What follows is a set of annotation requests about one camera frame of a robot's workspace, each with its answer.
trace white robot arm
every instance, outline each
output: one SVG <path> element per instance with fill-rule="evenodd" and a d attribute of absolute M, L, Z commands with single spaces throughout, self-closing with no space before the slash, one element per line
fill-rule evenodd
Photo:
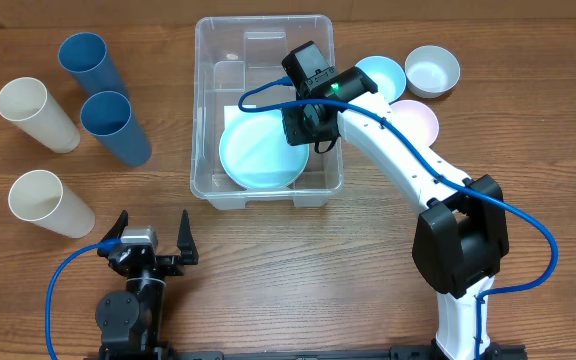
<path fill-rule="evenodd" d="M 390 106 L 380 93 L 366 92 L 349 102 L 394 122 Z M 408 149 L 379 123 L 360 113 L 346 110 L 337 114 L 339 133 L 348 143 L 356 146 L 372 161 L 405 196 L 415 213 L 428 209 L 431 199 L 443 201 L 455 190 L 435 181 Z M 414 144 L 417 150 L 440 174 L 447 179 L 462 183 L 470 177 L 450 165 L 425 145 Z M 494 277 L 484 277 L 468 287 L 466 294 L 455 298 L 450 293 L 437 293 L 439 304 L 439 329 L 435 341 L 441 351 L 451 360 L 474 358 L 476 331 L 476 295 L 492 286 Z M 483 332 L 480 352 L 490 344 L 486 333 L 487 305 L 482 309 Z"/>

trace light blue bowl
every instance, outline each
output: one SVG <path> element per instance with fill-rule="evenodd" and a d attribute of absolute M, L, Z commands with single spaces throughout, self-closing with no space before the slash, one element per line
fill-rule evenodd
<path fill-rule="evenodd" d="M 399 99 L 406 90 L 406 73 L 404 69 L 391 58 L 385 56 L 369 56 L 357 63 L 358 68 L 377 83 L 379 93 L 384 95 L 388 103 Z"/>

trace plastic bin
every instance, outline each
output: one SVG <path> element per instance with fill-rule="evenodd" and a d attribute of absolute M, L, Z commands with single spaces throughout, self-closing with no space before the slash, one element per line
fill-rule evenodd
<path fill-rule="evenodd" d="M 281 60 L 313 40 L 334 65 L 332 23 L 322 15 L 209 17 L 195 28 L 195 99 L 190 189 L 219 210 L 243 209 L 248 201 L 292 200 L 296 207 L 320 207 L 341 191 L 341 146 L 320 155 L 310 149 L 305 171 L 279 189 L 244 189 L 219 160 L 224 107 L 241 95 L 285 76 Z M 276 86 L 247 100 L 265 106 L 295 99 L 293 88 Z"/>

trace pink plate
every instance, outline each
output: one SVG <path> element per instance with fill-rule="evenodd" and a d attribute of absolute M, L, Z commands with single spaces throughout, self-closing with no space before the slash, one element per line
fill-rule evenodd
<path fill-rule="evenodd" d="M 439 121 L 425 104 L 415 100 L 401 100 L 390 104 L 395 120 L 393 125 L 414 144 L 432 145 L 439 136 Z"/>

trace wooden table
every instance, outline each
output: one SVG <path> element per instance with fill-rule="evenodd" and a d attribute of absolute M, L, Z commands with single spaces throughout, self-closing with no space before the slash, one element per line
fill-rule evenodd
<path fill-rule="evenodd" d="M 79 30 L 0 30 L 0 88 L 37 77 L 78 119 L 86 96 L 58 65 L 57 49 Z M 68 254 L 97 242 L 122 209 L 132 224 L 157 227 L 161 253 L 175 250 L 181 211 L 190 212 L 201 261 L 169 281 L 162 334 L 178 350 L 430 341 L 437 305 L 410 256 L 415 217 L 363 154 L 344 145 L 344 191 L 324 208 L 276 202 L 219 212 L 189 190 L 194 28 L 86 30 L 110 44 L 153 156 L 124 167 L 83 130 L 75 151 L 56 155 L 0 118 L 0 359 L 46 358 L 50 277 Z M 473 177 L 493 175 L 508 201 L 559 240 L 553 278 L 493 298 L 489 332 L 496 342 L 526 344 L 531 358 L 576 359 L 576 20 L 335 24 L 341 69 L 371 54 L 403 63 L 428 43 L 452 50 L 462 64 L 452 95 L 429 102 L 441 124 L 435 151 Z M 32 169 L 54 171 L 90 204 L 97 225 L 88 236 L 72 241 L 14 218 L 8 189 Z M 496 286 L 530 281 L 548 262 L 537 231 L 510 215 L 508 226 L 511 252 Z M 92 254 L 67 268 L 53 302 L 60 359 L 97 351 L 95 306 L 123 282 Z"/>

